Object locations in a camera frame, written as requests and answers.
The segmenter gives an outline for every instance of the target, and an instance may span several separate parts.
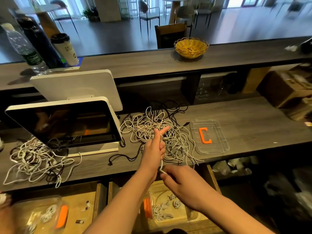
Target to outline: potted plant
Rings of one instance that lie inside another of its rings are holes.
[[[96,7],[91,7],[91,9],[90,8],[85,9],[82,12],[82,16],[88,18],[88,20],[92,22],[100,21],[99,12],[97,11]]]

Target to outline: wooden drawer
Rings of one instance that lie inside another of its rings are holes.
[[[97,182],[81,183],[59,188],[42,189],[28,192],[13,193],[13,201],[34,199],[52,195],[62,196],[68,207],[68,217],[63,234],[82,234],[106,205],[107,188]],[[90,202],[90,209],[82,212],[86,202]],[[76,220],[84,220],[83,224],[76,224]]]
[[[211,187],[213,187],[217,192],[221,193],[210,165],[202,163],[196,166],[195,170],[205,179],[205,181]],[[116,196],[116,194],[119,192],[122,186],[130,179],[130,177],[131,176],[116,177],[112,179],[108,187],[107,204],[109,204],[112,201],[112,199]],[[197,222],[178,224],[178,225],[174,225],[170,227],[163,227],[163,228],[160,228],[159,230],[163,231],[164,233],[167,233],[173,228],[180,228],[192,234],[200,234],[200,233],[205,233],[205,234],[220,233],[221,234],[223,233],[223,231],[218,226],[216,226],[212,221],[206,218],[205,220],[201,220]]]

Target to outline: wicker basket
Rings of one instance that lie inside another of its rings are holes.
[[[174,48],[182,57],[193,59],[204,54],[209,44],[201,42],[197,38],[183,38],[174,42]]]

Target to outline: white monitor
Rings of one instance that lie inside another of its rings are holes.
[[[14,105],[5,113],[50,149],[69,149],[69,157],[119,150],[120,122],[106,97]]]
[[[33,76],[30,83],[48,100],[107,97],[115,112],[122,103],[110,70]]]

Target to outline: wooden counter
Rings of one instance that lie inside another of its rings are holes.
[[[175,117],[181,125],[194,119],[215,119],[220,123],[230,150],[224,154],[207,156],[194,153],[194,157],[205,162],[239,157],[240,153],[245,152],[312,141],[310,127],[305,126],[302,121],[296,122],[288,119],[263,97],[190,106],[184,114],[176,114]],[[10,131],[2,131],[1,134],[3,133],[8,135]],[[15,136],[25,138],[25,133],[24,135],[17,134],[15,131]],[[130,142],[130,134],[124,135],[124,139],[126,147],[119,148],[118,153],[134,157],[139,144]],[[13,164],[9,160],[9,152],[15,146],[16,142],[6,143],[4,150],[0,153],[0,180],[2,182]],[[137,170],[141,154],[133,162],[119,157],[113,161],[112,166],[108,166],[108,158],[113,154],[115,153],[83,156],[82,163],[73,170],[69,181]],[[65,168],[62,177],[65,178],[68,172],[69,167]],[[5,186],[2,182],[0,185],[2,191],[47,184],[45,179],[38,183],[22,182]]]
[[[142,51],[112,55],[88,56],[83,59],[79,71],[109,69],[114,78],[146,75],[164,75],[214,70],[236,70],[239,66],[250,68],[301,63],[310,55],[284,50],[289,45],[297,45],[308,37],[240,42],[209,46],[207,52],[196,59],[185,59],[174,49]],[[26,63],[0,65],[0,90],[32,87]]]

